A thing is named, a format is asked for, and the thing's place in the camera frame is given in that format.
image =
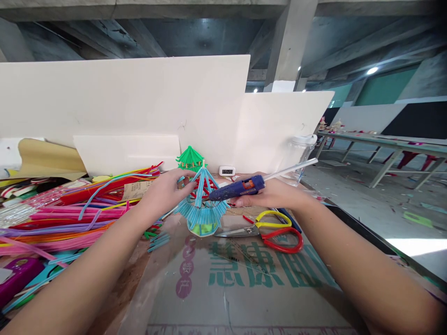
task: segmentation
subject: green straw pagoda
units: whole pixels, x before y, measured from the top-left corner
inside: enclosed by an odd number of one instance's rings
[[[199,172],[202,167],[203,157],[196,150],[189,146],[180,157],[177,157],[177,162],[179,162],[178,167],[183,170],[191,170],[194,172]]]

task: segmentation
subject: red-handled scissors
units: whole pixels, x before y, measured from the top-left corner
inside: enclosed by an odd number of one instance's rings
[[[273,215],[277,215],[280,216],[281,218],[283,218],[287,223],[283,224],[283,223],[268,223],[268,222],[260,222],[261,218],[264,215],[267,214],[273,214]],[[257,235],[261,235],[262,240],[264,242],[264,244],[266,246],[269,246],[272,249],[278,250],[280,252],[283,252],[285,254],[296,254],[298,252],[301,251],[301,249],[303,248],[303,237],[301,236],[301,234],[299,233],[299,231],[297,231],[295,228],[292,228],[292,222],[290,221],[290,219],[285,216],[284,214],[280,213],[280,212],[276,212],[276,211],[265,211],[262,212],[261,214],[259,214],[259,216],[256,218],[256,222],[253,222],[251,220],[249,220],[248,218],[244,217],[247,221],[254,223],[253,226],[250,227],[246,227],[246,228],[242,228],[242,229],[236,229],[236,230],[232,230],[229,232],[223,232],[223,233],[219,233],[219,234],[214,234],[214,236],[216,237],[247,237],[247,236],[257,236]],[[259,228],[261,227],[268,227],[268,228],[280,228],[272,233],[269,234],[261,234],[259,232]],[[275,244],[272,241],[270,241],[269,239],[275,237],[275,236],[279,236],[279,235],[285,235],[287,233],[293,233],[297,236],[298,238],[298,245],[292,247],[292,248],[288,248],[279,244]]]

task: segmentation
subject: clear plastic bottle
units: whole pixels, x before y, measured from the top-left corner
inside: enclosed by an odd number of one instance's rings
[[[279,165],[277,171],[284,170],[293,165],[301,163],[309,159],[309,155],[315,147],[317,142],[317,136],[315,134],[307,136],[294,136],[290,139],[285,150],[284,158]],[[303,175],[304,168],[297,169],[295,171],[288,172],[281,175],[282,181],[297,186]]]

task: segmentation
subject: floor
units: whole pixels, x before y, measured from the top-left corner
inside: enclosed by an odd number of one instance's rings
[[[341,150],[348,145],[347,141],[337,140],[333,149]],[[354,149],[363,150],[362,144],[354,145]],[[381,169],[381,162],[392,152],[382,151],[371,164],[366,163],[371,153],[349,154],[345,162],[350,164],[341,167],[321,161],[340,161],[342,152],[323,152],[318,164],[305,168],[303,181],[447,281],[447,214],[421,205],[447,210],[447,174],[435,175],[419,190],[411,189],[416,182],[409,179],[417,178],[417,174],[385,176],[376,188],[369,188],[367,185]],[[419,155],[404,169],[419,170],[424,160],[425,156]],[[433,227],[405,219],[405,211],[429,219]]]

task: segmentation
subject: scissor blade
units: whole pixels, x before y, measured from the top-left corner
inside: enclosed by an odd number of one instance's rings
[[[215,237],[247,237],[256,235],[259,235],[259,230],[256,226],[214,234]]]

